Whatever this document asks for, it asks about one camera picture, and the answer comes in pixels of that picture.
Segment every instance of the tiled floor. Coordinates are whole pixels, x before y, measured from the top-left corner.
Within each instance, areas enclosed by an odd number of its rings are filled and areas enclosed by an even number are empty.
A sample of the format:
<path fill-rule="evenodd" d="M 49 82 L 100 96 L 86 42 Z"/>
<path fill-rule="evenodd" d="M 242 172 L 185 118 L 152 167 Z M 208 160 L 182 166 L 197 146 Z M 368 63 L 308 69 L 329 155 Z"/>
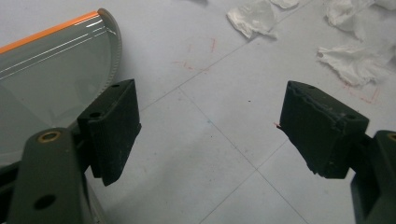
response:
<path fill-rule="evenodd" d="M 396 77 L 353 89 L 316 57 L 318 47 L 395 40 L 396 12 L 365 12 L 360 42 L 328 25 L 324 0 L 302 0 L 289 11 L 275 7 L 277 40 L 246 41 L 225 17 L 246 2 L 0 3 L 0 45 L 99 7 L 118 21 L 118 80 L 135 78 L 143 129 L 117 183 L 105 188 L 87 173 L 110 223 L 354 223 L 353 172 L 346 180 L 313 175 L 274 122 L 292 79 L 359 110 L 372 121 L 370 135 L 395 130 Z"/>

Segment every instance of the orange dustpan edge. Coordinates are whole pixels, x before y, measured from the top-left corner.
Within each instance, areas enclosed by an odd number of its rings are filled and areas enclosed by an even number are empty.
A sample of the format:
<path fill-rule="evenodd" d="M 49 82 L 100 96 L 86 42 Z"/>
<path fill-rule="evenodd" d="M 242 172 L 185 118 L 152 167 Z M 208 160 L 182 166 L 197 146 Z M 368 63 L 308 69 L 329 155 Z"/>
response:
<path fill-rule="evenodd" d="M 96 11 L 93 11 L 93 12 L 87 13 L 85 15 L 82 15 L 80 17 L 77 17 L 77 18 L 75 18 L 75 19 L 73 19 L 71 21 L 67 21 L 67 22 L 61 23 L 59 25 L 56 25 L 54 27 L 51 27 L 51 28 L 49 28 L 47 30 L 41 31 L 41 32 L 39 32 L 37 34 L 30 35 L 28 37 L 25 37 L 24 39 L 21 39 L 21 40 L 18 40 L 16 42 L 14 42 L 14 43 L 11 43 L 11 44 L 3 46 L 2 48 L 0 48 L 0 54 L 5 53 L 5 52 L 7 52 L 9 50 L 15 49 L 15 48 L 17 48 L 17 47 L 19 47 L 21 45 L 25 45 L 27 43 L 35 41 L 35 40 L 37 40 L 37 39 L 39 39 L 39 38 L 41 38 L 43 36 L 51 35 L 51 34 L 53 34 L 55 32 L 58 32 L 58 31 L 60 31 L 60 30 L 62 30 L 64 28 L 66 28 L 66 27 L 72 26 L 74 24 L 77 24 L 79 22 L 85 21 L 85 20 L 87 20 L 89 18 L 98 16 L 98 15 L 99 14 Z"/>

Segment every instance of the crumpled paper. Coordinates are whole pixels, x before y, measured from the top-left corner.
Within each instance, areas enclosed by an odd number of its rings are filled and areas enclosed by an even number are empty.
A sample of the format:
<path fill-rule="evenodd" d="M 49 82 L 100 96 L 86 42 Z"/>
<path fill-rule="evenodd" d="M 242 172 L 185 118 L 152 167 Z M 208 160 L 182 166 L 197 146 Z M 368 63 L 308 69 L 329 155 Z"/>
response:
<path fill-rule="evenodd" d="M 330 0 L 326 13 L 329 24 L 363 40 L 365 33 L 357 14 L 373 3 L 374 0 Z"/>
<path fill-rule="evenodd" d="M 271 2 L 284 9 L 295 7 L 299 4 L 299 0 L 271 0 Z"/>
<path fill-rule="evenodd" d="M 227 18 L 233 28 L 247 38 L 251 38 L 254 32 L 276 38 L 276 34 L 271 32 L 276 24 L 276 18 L 268 0 L 233 8 L 227 13 Z"/>
<path fill-rule="evenodd" d="M 393 74 L 386 64 L 394 55 L 395 50 L 392 45 L 383 46 L 377 51 L 353 46 L 318 50 L 318 59 L 330 65 L 350 86 L 376 83 L 379 77 Z"/>
<path fill-rule="evenodd" d="M 396 0 L 375 0 L 375 3 L 381 7 L 386 8 L 387 10 L 396 9 Z"/>

